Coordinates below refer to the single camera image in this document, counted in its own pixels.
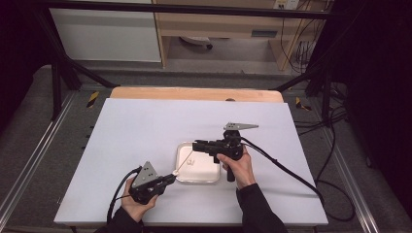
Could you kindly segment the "black curtain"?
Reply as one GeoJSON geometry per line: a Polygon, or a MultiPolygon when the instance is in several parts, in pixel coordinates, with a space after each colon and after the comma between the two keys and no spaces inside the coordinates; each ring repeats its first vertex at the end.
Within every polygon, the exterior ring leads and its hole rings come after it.
{"type": "Polygon", "coordinates": [[[360,141],[412,215],[412,0],[366,0],[333,77],[360,141]]]}

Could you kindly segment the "black metal frame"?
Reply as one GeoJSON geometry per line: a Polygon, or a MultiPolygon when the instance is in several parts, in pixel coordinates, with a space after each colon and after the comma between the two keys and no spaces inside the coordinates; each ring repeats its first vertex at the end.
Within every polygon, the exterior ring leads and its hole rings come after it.
{"type": "Polygon", "coordinates": [[[52,28],[52,23],[46,19],[49,9],[88,10],[105,12],[137,12],[137,13],[162,13],[179,15],[205,15],[205,16],[234,16],[234,17],[269,17],[269,18],[298,18],[298,19],[324,19],[343,20],[343,13],[322,13],[298,10],[264,10],[238,7],[195,6],[176,4],[145,4],[101,1],[75,1],[75,0],[33,0],[31,10],[40,26],[38,34],[43,37],[43,45],[47,55],[51,58],[52,89],[53,89],[53,116],[56,117],[61,108],[61,98],[56,97],[61,92],[59,79],[63,79],[72,90],[79,90],[82,83],[77,72],[89,77],[95,82],[108,88],[118,87],[102,77],[94,74],[80,63],[66,54],[59,34],[52,28]]]}

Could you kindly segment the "white wall socket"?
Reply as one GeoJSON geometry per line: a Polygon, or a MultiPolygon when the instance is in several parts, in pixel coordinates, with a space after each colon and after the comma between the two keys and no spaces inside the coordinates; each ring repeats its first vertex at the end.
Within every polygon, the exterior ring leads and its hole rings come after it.
{"type": "Polygon", "coordinates": [[[275,0],[274,8],[280,10],[295,10],[299,0],[275,0]]]}

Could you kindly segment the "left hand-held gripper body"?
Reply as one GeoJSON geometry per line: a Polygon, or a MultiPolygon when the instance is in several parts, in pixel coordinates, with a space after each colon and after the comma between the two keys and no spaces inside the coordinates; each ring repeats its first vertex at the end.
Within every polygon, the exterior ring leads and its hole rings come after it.
{"type": "Polygon", "coordinates": [[[152,163],[147,161],[134,178],[129,194],[135,202],[146,205],[155,195],[162,195],[164,190],[162,177],[157,174],[152,163]]]}

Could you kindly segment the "thin wooden skewer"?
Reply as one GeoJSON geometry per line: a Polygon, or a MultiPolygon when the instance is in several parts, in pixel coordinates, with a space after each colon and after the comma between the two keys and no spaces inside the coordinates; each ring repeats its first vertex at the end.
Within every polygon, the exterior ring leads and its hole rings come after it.
{"type": "Polygon", "coordinates": [[[177,166],[176,166],[175,170],[178,171],[178,173],[179,173],[180,169],[185,165],[187,160],[190,158],[192,152],[193,152],[193,150],[190,150],[189,153],[186,155],[186,157],[182,161],[181,160],[177,161],[178,163],[177,163],[177,166]]]}

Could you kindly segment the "yellow black tape marker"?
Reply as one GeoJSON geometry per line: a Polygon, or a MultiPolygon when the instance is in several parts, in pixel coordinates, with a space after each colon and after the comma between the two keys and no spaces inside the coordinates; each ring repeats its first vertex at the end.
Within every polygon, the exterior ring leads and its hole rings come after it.
{"type": "Polygon", "coordinates": [[[88,102],[87,102],[87,104],[86,104],[86,107],[87,107],[87,108],[92,108],[92,107],[93,107],[93,105],[94,105],[94,103],[95,103],[98,95],[99,95],[99,91],[94,91],[94,92],[90,95],[89,100],[88,100],[88,102]]]}

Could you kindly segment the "office chair base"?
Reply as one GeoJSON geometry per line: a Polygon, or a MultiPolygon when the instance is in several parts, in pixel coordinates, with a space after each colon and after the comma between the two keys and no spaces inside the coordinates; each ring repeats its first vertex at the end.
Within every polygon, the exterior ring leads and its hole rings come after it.
{"type": "Polygon", "coordinates": [[[182,37],[182,40],[198,46],[204,46],[207,50],[211,50],[213,45],[207,37],[182,37]]]}

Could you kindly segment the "aluminium floor rail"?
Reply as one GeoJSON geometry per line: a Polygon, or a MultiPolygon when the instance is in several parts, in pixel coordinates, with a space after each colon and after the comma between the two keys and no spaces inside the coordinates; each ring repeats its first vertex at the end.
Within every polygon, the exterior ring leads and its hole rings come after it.
{"type": "Polygon", "coordinates": [[[339,173],[339,176],[344,183],[344,186],[351,197],[353,204],[355,206],[356,214],[360,225],[364,233],[379,233],[379,227],[370,212],[367,203],[361,193],[361,189],[358,186],[348,164],[346,163],[343,153],[338,147],[338,144],[333,142],[335,137],[331,129],[324,129],[324,134],[327,139],[327,143],[332,147],[332,157],[334,164],[339,173]]]}
{"type": "Polygon", "coordinates": [[[78,95],[77,91],[70,91],[65,97],[62,105],[61,112],[57,117],[51,121],[46,132],[43,134],[40,142],[37,144],[35,150],[31,153],[28,161],[23,167],[22,171],[17,177],[17,180],[13,184],[12,188],[8,192],[5,200],[0,205],[0,229],[4,228],[12,215],[19,199],[21,198],[24,190],[27,188],[30,180],[37,170],[41,160],[46,154],[52,140],[60,128],[61,123],[66,118],[69,112],[74,98],[78,95]]]}

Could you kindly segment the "light wooden desk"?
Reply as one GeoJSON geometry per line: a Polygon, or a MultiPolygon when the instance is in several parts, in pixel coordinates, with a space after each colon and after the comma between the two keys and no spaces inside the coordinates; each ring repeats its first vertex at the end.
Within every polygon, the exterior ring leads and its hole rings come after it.
{"type": "MultiPolygon", "coordinates": [[[[275,9],[275,0],[153,0],[155,4],[176,4],[195,6],[238,7],[264,10],[275,9]]],[[[333,0],[299,0],[296,10],[326,13],[333,0]]],[[[205,15],[154,15],[157,32],[166,37],[209,37],[266,39],[272,48],[278,68],[289,67],[292,51],[297,42],[317,39],[316,34],[323,29],[323,22],[317,19],[317,26],[311,28],[307,19],[234,17],[205,15]]]]}

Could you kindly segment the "person's left hand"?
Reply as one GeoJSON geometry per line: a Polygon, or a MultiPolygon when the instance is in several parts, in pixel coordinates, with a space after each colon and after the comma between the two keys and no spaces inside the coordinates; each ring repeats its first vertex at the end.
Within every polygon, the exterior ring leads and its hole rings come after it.
{"type": "Polygon", "coordinates": [[[131,218],[133,218],[136,222],[139,222],[143,218],[144,214],[155,206],[157,195],[155,195],[146,205],[137,203],[129,195],[129,188],[131,184],[132,179],[128,179],[122,195],[123,198],[121,200],[121,207],[129,214],[131,218]]]}

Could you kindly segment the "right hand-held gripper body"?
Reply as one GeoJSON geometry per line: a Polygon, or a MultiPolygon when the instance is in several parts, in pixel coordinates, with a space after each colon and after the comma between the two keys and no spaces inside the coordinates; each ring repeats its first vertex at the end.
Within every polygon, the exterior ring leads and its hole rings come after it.
{"type": "MultiPolygon", "coordinates": [[[[219,153],[226,155],[233,160],[239,160],[243,154],[244,145],[241,143],[241,136],[238,130],[225,130],[223,133],[223,139],[215,142],[213,146],[214,148],[212,149],[210,154],[214,157],[215,160],[218,160],[217,155],[219,153]]],[[[229,179],[234,182],[235,177],[231,169],[228,169],[226,171],[228,173],[229,179]]]]}

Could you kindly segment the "wooden table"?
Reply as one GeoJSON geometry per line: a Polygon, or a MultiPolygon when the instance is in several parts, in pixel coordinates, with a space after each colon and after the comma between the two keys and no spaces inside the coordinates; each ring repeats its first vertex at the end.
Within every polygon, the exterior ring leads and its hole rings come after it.
{"type": "Polygon", "coordinates": [[[208,100],[283,103],[279,91],[230,88],[118,86],[110,95],[122,99],[208,100]]]}

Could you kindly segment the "person's right hand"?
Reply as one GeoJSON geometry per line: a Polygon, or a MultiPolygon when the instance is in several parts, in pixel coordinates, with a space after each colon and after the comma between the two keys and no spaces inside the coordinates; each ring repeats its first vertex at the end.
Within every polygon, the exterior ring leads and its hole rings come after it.
{"type": "Polygon", "coordinates": [[[243,147],[243,154],[239,160],[233,160],[220,153],[217,155],[217,159],[223,164],[225,170],[231,169],[238,189],[256,183],[252,167],[252,158],[246,147],[243,147]]]}

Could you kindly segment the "white cabinet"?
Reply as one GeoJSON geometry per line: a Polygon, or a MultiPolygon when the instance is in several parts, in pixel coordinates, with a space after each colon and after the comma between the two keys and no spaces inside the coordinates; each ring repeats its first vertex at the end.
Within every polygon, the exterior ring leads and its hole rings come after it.
{"type": "Polygon", "coordinates": [[[51,9],[51,15],[72,59],[161,61],[153,13],[51,9]]]}

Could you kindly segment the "white rectangular tray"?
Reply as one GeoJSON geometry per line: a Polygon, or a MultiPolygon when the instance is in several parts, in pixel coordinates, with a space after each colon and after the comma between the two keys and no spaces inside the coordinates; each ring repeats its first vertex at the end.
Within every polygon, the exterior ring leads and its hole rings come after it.
{"type": "MultiPolygon", "coordinates": [[[[175,166],[177,161],[182,161],[190,150],[192,150],[192,143],[178,145],[175,166]]],[[[208,153],[193,150],[190,158],[180,169],[177,180],[181,183],[215,183],[220,177],[221,167],[214,162],[213,157],[208,153]]]]}

